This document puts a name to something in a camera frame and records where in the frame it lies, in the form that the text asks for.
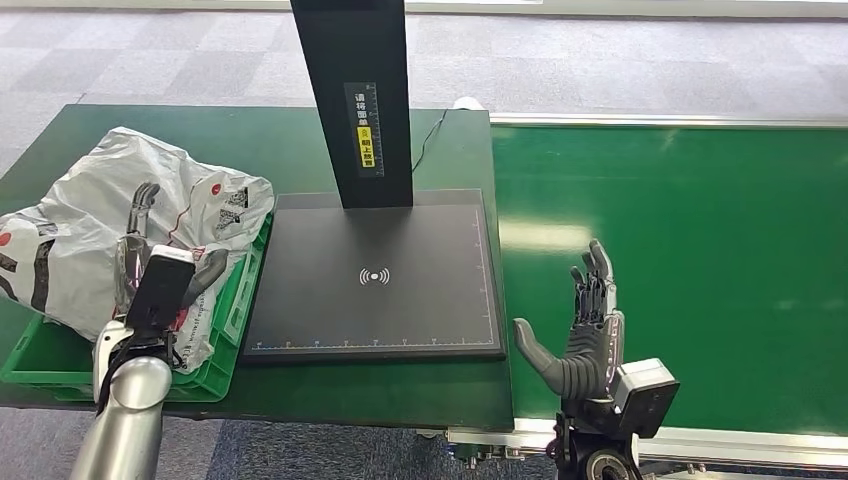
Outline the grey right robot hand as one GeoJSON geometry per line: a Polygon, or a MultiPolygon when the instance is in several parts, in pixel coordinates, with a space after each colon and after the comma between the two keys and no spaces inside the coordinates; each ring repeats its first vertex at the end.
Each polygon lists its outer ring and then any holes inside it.
{"type": "Polygon", "coordinates": [[[522,357],[549,389],[564,400],[600,399],[623,357],[625,317],[618,308],[613,265],[597,239],[581,255],[583,269],[570,268],[574,317],[562,356],[553,355],[524,318],[512,320],[514,342],[522,357]]]}

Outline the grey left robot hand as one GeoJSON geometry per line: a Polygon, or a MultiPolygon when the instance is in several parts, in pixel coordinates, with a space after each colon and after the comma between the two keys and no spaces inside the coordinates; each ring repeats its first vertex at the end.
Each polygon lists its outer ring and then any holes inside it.
{"type": "MultiPolygon", "coordinates": [[[[151,255],[147,241],[148,214],[160,185],[143,182],[132,198],[126,234],[118,240],[114,261],[115,311],[114,319],[125,317],[141,281],[144,268],[151,255]]],[[[180,312],[186,312],[199,296],[206,291],[226,270],[229,251],[219,249],[206,252],[196,262],[197,269],[183,296],[180,312]]]]}

